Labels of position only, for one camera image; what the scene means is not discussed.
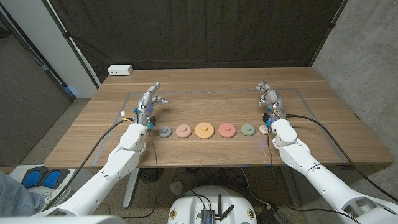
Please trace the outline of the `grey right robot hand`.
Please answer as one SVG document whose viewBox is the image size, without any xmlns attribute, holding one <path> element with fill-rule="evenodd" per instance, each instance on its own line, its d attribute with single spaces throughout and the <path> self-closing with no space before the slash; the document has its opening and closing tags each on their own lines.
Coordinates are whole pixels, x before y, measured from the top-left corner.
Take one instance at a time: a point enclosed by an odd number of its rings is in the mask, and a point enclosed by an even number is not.
<svg viewBox="0 0 398 224">
<path fill-rule="evenodd" d="M 258 100 L 258 105 L 267 106 L 267 113 L 270 120 L 269 122 L 273 123 L 279 119 L 286 119 L 286 115 L 282 106 L 281 95 L 263 80 L 257 84 L 256 89 L 262 92 Z"/>
</svg>

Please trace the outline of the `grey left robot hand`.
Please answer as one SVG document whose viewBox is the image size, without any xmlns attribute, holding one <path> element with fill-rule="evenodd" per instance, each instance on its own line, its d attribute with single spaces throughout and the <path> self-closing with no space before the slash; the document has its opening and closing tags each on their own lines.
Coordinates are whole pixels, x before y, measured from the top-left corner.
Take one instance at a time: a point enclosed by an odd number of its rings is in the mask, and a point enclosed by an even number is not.
<svg viewBox="0 0 398 224">
<path fill-rule="evenodd" d="M 150 117 L 154 111 L 155 105 L 159 103 L 168 103 L 168 101 L 160 96 L 155 96 L 155 92 L 160 88 L 160 83 L 155 82 L 150 86 L 138 100 L 135 110 L 136 117 L 133 122 L 147 126 L 150 123 Z"/>
</svg>

